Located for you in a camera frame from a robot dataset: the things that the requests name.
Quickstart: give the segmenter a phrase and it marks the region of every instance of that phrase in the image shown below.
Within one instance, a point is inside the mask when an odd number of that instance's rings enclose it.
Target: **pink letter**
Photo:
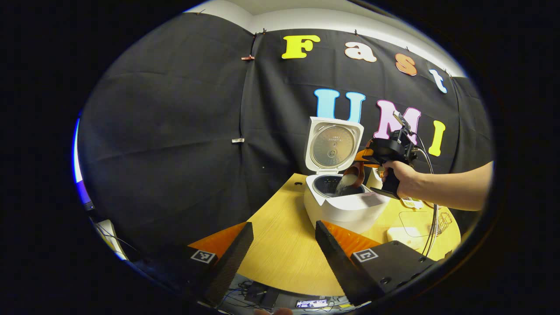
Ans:
[[[393,117],[393,112],[395,109],[395,104],[387,100],[377,101],[377,106],[381,109],[381,117],[379,119],[379,128],[377,132],[374,133],[374,138],[389,139],[388,129],[390,132],[401,129],[403,126]],[[416,132],[418,130],[418,120],[422,113],[416,108],[409,107],[404,112],[404,119],[407,120],[410,125],[410,130]],[[410,141],[416,145],[416,135],[408,136]]]

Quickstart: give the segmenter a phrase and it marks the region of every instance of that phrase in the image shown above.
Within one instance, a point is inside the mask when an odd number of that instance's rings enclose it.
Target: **human arm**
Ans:
[[[492,181],[493,161],[456,174],[425,174],[398,161],[383,164],[399,179],[399,197],[411,197],[454,209],[478,211],[484,207]]]

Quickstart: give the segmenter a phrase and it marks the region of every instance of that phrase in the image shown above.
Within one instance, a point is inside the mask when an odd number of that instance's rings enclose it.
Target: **yellow letter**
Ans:
[[[376,62],[377,58],[375,58],[374,53],[371,51],[371,48],[367,45],[362,43],[355,43],[353,41],[345,44],[346,50],[344,53],[352,59],[363,59],[369,62]]]
[[[286,40],[286,52],[282,54],[282,59],[305,58],[307,54],[301,52],[301,49],[304,48],[305,51],[309,52],[313,49],[311,41],[316,43],[321,41],[317,35],[285,36],[284,39]]]
[[[445,125],[440,121],[433,121],[433,126],[436,127],[436,130],[433,132],[432,146],[428,149],[428,153],[439,156],[441,154],[441,139],[444,136]]]

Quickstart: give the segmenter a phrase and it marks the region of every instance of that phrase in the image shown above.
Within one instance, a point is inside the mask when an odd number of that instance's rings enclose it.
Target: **white wall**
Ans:
[[[185,12],[200,12],[225,18],[251,33],[285,29],[327,29],[377,38],[408,49],[447,70],[454,77],[466,77],[465,71],[439,45],[407,24],[379,15],[372,19],[348,12],[320,8],[298,8],[252,15],[225,0],[211,0]]]

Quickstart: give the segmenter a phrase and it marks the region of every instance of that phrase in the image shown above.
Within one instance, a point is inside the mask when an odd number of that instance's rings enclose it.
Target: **finger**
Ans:
[[[262,309],[255,309],[254,315],[270,315],[270,313],[267,311],[263,311]]]
[[[293,315],[293,312],[289,308],[279,308],[274,312],[274,315]]]

